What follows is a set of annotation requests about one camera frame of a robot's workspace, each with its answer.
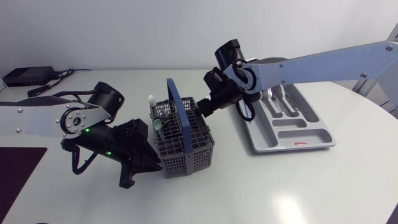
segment gray plastic basket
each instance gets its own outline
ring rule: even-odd
[[[167,79],[169,100],[150,107],[152,124],[160,113],[168,114],[162,134],[156,131],[155,144],[166,177],[190,175],[211,165],[215,142],[201,115],[195,113],[197,104],[192,97],[180,98],[171,78]]]

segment gray cutlery tray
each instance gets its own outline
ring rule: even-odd
[[[239,105],[250,117],[243,101]],[[317,149],[336,144],[319,115],[293,84],[263,91],[253,107],[256,117],[245,121],[245,125],[256,152]]]

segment white ball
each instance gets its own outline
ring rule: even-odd
[[[150,106],[156,106],[156,99],[154,96],[150,95],[148,96],[148,103]]]

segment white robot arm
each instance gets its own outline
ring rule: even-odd
[[[336,80],[377,80],[390,102],[398,107],[398,40],[388,40],[294,59],[266,58],[245,61],[237,40],[216,53],[219,68],[205,75],[211,100],[198,102],[197,112],[208,116],[244,100],[251,103],[259,92],[276,85]]]

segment screw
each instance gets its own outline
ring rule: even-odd
[[[394,49],[394,47],[393,47],[392,45],[386,47],[386,50],[387,50],[387,51],[391,51],[392,49]]]

